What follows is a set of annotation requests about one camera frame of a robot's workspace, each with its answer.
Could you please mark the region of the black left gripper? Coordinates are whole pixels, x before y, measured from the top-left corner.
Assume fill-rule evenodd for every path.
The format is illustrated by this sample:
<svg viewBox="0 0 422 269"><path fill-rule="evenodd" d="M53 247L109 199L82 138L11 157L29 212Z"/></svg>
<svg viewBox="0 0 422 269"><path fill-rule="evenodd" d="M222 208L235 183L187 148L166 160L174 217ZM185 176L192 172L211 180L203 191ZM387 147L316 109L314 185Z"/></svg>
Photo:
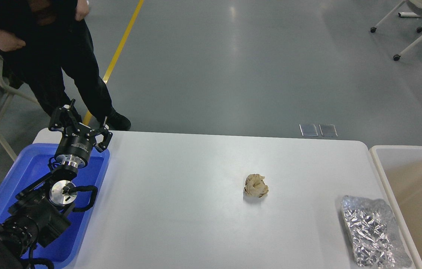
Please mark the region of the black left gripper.
<svg viewBox="0 0 422 269"><path fill-rule="evenodd" d="M97 152L109 148L113 133L107 127L107 116L98 129L81 127L81 116L76 112L75 102L76 99L72 99L69 105L54 109L50 116L49 131L62 133L55 160L60 164L83 168L88 165L93 148Z"/></svg>

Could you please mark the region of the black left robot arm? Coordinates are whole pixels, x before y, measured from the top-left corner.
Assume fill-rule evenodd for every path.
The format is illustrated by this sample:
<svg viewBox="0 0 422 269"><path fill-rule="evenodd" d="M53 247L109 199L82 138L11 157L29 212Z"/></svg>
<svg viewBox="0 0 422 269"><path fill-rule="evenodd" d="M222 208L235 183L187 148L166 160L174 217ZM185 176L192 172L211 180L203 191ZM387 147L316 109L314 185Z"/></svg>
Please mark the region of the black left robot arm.
<svg viewBox="0 0 422 269"><path fill-rule="evenodd" d="M49 172L25 187L9 209L9 217L0 223L0 269L57 268L46 257L34 257L58 239L72 221L71 213L84 213L95 205L98 182L76 185L78 171L89 163L93 149L107 150L113 134L106 124L90 128L72 112L75 100L52 113L49 130L61 132L56 153L49 159Z"/></svg>

